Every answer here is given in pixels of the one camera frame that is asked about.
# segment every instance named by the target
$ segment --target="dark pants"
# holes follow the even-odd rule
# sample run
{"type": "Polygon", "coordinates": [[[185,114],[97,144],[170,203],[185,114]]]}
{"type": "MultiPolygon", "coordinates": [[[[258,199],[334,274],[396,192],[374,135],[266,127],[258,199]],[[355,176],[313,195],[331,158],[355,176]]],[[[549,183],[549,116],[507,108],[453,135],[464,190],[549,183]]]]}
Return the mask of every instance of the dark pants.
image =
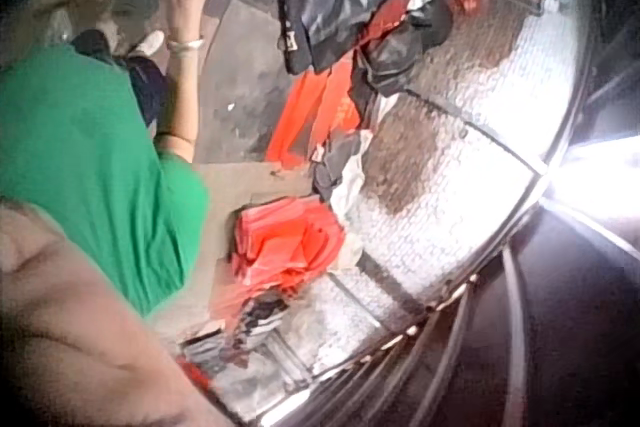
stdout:
{"type": "Polygon", "coordinates": [[[113,57],[109,42],[99,30],[86,30],[71,45],[76,52],[107,64],[118,65],[129,72],[140,114],[148,127],[158,118],[167,103],[169,87],[158,66],[146,57],[113,57]]]}

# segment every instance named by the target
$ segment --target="green t-shirt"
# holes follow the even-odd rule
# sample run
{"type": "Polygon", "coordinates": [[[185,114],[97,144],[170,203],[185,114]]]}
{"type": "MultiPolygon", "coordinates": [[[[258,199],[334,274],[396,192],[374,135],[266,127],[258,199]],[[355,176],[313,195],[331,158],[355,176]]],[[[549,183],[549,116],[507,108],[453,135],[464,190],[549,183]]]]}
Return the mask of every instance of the green t-shirt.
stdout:
{"type": "Polygon", "coordinates": [[[208,203],[155,151],[128,74],[68,46],[0,75],[0,195],[47,212],[142,315],[184,285],[208,203]]]}

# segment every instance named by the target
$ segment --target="silver bracelet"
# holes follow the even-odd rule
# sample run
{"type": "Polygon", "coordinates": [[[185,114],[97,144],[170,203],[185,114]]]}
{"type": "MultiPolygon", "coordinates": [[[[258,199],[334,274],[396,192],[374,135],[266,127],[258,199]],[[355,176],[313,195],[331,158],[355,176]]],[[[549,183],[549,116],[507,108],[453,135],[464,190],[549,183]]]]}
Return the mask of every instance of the silver bracelet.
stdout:
{"type": "Polygon", "coordinates": [[[174,54],[184,54],[186,52],[192,52],[194,50],[200,50],[200,47],[204,44],[204,39],[200,37],[198,40],[192,40],[191,42],[174,42],[167,39],[167,49],[174,54]]]}

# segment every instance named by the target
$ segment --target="shoe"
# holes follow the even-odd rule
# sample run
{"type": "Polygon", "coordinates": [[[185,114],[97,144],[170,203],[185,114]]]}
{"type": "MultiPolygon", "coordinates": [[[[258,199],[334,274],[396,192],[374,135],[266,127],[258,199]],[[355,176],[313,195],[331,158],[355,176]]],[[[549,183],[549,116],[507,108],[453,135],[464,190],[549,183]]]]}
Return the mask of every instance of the shoe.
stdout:
{"type": "Polygon", "coordinates": [[[143,54],[145,57],[151,57],[162,47],[162,44],[164,44],[164,32],[154,30],[133,50],[134,52],[143,54]]]}

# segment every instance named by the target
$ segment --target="red fabric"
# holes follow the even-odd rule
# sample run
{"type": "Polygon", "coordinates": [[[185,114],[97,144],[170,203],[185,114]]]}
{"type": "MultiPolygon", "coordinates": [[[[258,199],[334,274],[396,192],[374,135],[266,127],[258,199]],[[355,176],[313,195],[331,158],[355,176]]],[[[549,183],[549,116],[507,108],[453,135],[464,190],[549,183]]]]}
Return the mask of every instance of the red fabric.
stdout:
{"type": "Polygon", "coordinates": [[[407,13],[410,0],[385,0],[373,14],[358,41],[358,47],[371,40],[382,38],[386,33],[398,27],[407,13]]]}
{"type": "Polygon", "coordinates": [[[289,295],[324,274],[344,243],[344,231],[316,197],[285,198],[246,209],[235,227],[231,268],[236,284],[215,299],[212,309],[227,319],[226,329],[244,301],[277,287],[289,295]]]}
{"type": "Polygon", "coordinates": [[[349,97],[352,70],[353,51],[321,74],[308,70],[298,77],[267,148],[268,162],[280,162],[285,169],[297,167],[332,131],[358,127],[360,116],[349,97]],[[311,131],[304,142],[306,152],[294,152],[292,147],[305,130],[311,131]]]}
{"type": "MultiPolygon", "coordinates": [[[[396,28],[407,12],[409,0],[386,0],[363,30],[354,48],[384,36],[396,28]]],[[[278,125],[267,148],[266,160],[280,162],[285,169],[303,164],[329,135],[340,130],[351,132],[360,125],[360,116],[349,97],[354,51],[346,54],[321,74],[308,70],[295,81],[278,125]],[[306,148],[295,152],[301,135],[306,148]]]]}

